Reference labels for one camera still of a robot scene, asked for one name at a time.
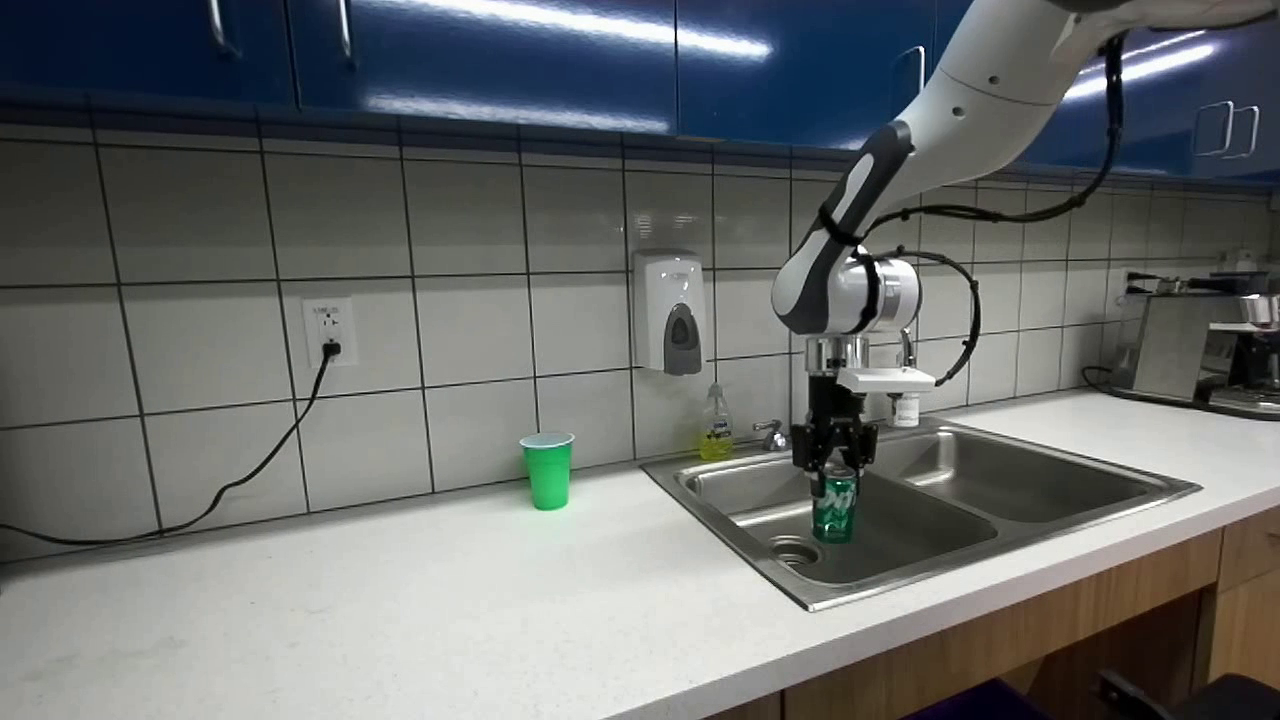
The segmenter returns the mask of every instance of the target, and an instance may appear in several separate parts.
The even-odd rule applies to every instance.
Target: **black cable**
[[[964,347],[959,347],[958,363],[931,382],[931,388],[944,388],[952,377],[959,377],[959,369],[971,359],[971,351],[975,351],[975,344],[979,344],[979,334],[986,334],[986,291],[979,291],[975,276],[971,276],[964,263],[958,263],[952,256],[896,247],[896,250],[885,250],[885,256],[875,256],[875,259],[893,259],[893,256],[918,256],[918,259],[944,263],[944,269],[952,269],[958,276],[964,276],[964,282],[969,282],[971,318],[969,318],[969,334],[959,340]]]
[[[32,526],[22,526],[22,524],[0,524],[0,533],[29,537],[29,541],[42,541],[42,542],[66,542],[66,546],[111,546],[111,542],[138,542],[138,541],[177,537],[177,533],[189,533],[189,526],[204,524],[204,521],[226,502],[226,495],[236,492],[236,486],[245,486],[245,482],[253,482],[253,481],[279,456],[279,446],[297,434],[297,427],[313,416],[313,408],[315,408],[315,399],[320,399],[320,382],[323,382],[328,363],[333,363],[338,354],[342,354],[342,344],[328,340],[305,413],[289,422],[289,432],[271,444],[271,450],[267,450],[259,464],[253,464],[253,473],[245,473],[240,481],[215,486],[212,500],[209,500],[209,506],[195,511],[191,521],[180,521],[180,524],[157,526],[157,533],[142,533],[142,537],[48,537],[48,533],[32,533]]]
[[[875,214],[870,234],[889,218],[911,218],[911,214],[947,214],[947,218],[979,218],[979,222],[1043,222],[1043,218],[1056,218],[1056,214],[1083,209],[1090,197],[1112,174],[1122,137],[1126,137],[1126,76],[1122,76],[1126,35],[1110,38],[1100,53],[1104,53],[1104,76],[1110,76],[1110,148],[1104,148],[1104,162],[1091,173],[1091,181],[1077,197],[1048,205],[1048,209],[1033,209],[1033,211],[993,211],[993,209],[971,209],[971,205],[918,205],[918,209]]]

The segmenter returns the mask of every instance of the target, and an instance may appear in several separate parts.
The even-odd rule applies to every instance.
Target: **lower cabinet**
[[[1122,564],[971,625],[926,636],[719,720],[889,720],[986,681],[1048,717],[1110,717],[1091,681],[1112,666],[1175,703],[1220,673],[1280,687],[1280,511]]]

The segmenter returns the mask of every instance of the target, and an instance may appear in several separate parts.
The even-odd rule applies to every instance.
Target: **drain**
[[[815,564],[815,546],[810,546],[803,541],[794,541],[794,537],[774,541],[774,554],[794,567]]]

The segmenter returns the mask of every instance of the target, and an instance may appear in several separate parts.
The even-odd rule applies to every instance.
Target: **white countertop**
[[[707,717],[1280,502],[1280,422],[1110,396],[959,422],[1204,482],[803,611],[646,473],[212,533],[0,577],[0,711]]]

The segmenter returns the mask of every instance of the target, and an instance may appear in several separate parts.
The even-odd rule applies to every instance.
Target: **robotic arm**
[[[794,444],[815,486],[832,450],[852,468],[871,459],[870,392],[931,388],[918,369],[862,369],[857,334],[904,330],[919,312],[918,269],[871,259],[870,227],[927,189],[1011,162],[1112,35],[1276,13],[1280,0],[971,0],[927,86],[852,154],[774,289],[774,312],[810,344],[810,421]]]

